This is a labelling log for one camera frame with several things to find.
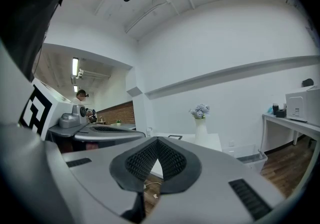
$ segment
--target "white microwave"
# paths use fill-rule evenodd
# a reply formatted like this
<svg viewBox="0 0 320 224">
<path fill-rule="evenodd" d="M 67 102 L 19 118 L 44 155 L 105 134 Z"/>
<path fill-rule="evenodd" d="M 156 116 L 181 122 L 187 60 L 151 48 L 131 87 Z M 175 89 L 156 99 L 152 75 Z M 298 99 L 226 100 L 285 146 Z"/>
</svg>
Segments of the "white microwave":
<svg viewBox="0 0 320 224">
<path fill-rule="evenodd" d="M 285 95 L 286 117 L 320 127 L 320 88 L 299 88 Z"/>
</svg>

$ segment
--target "vase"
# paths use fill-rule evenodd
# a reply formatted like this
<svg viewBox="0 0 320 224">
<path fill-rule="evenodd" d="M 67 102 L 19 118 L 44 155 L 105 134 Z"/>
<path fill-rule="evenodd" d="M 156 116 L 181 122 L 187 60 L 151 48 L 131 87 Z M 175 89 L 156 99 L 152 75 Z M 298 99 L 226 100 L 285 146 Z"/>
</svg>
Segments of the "vase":
<svg viewBox="0 0 320 224">
<path fill-rule="evenodd" d="M 194 144 L 203 145 L 208 139 L 206 119 L 194 119 L 195 121 L 195 140 Z"/>
</svg>

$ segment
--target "black vent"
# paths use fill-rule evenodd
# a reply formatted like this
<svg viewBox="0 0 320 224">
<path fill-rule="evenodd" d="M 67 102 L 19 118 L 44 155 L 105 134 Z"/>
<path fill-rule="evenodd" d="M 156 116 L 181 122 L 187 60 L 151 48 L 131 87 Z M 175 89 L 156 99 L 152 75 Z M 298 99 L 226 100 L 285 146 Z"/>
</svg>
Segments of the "black vent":
<svg viewBox="0 0 320 224">
<path fill-rule="evenodd" d="M 111 128 L 111 127 L 103 127 L 103 126 L 98 126 L 98 127 L 93 127 L 96 131 L 99 131 L 99 132 L 114 132 L 114 133 L 123 133 L 123 132 L 126 132 L 124 130 L 118 130 L 118 129 L 114 129 L 114 128 Z"/>
<path fill-rule="evenodd" d="M 157 141 L 130 156 L 125 161 L 125 168 L 137 179 L 144 182 L 157 160 Z"/>
<path fill-rule="evenodd" d="M 77 160 L 73 160 L 73 161 L 69 161 L 66 162 L 66 165 L 71 168 L 71 167 L 75 167 L 75 166 L 81 166 L 87 163 L 92 162 L 91 159 L 89 158 L 81 158 L 81 159 L 77 159 Z"/>
<path fill-rule="evenodd" d="M 163 180 L 167 181 L 183 171 L 187 165 L 186 158 L 158 140 L 158 158 L 162 167 Z"/>
<path fill-rule="evenodd" d="M 255 221 L 271 212 L 271 208 L 244 179 L 230 181 L 229 184 Z"/>
</svg>

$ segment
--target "fluorescent light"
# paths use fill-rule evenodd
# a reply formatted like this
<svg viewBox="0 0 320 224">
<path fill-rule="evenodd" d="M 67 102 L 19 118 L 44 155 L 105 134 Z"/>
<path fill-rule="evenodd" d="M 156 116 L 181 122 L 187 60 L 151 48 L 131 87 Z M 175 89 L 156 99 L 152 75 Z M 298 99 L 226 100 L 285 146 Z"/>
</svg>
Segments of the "fluorescent light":
<svg viewBox="0 0 320 224">
<path fill-rule="evenodd" d="M 78 58 L 72 59 L 72 75 L 76 76 L 78 73 Z"/>
</svg>

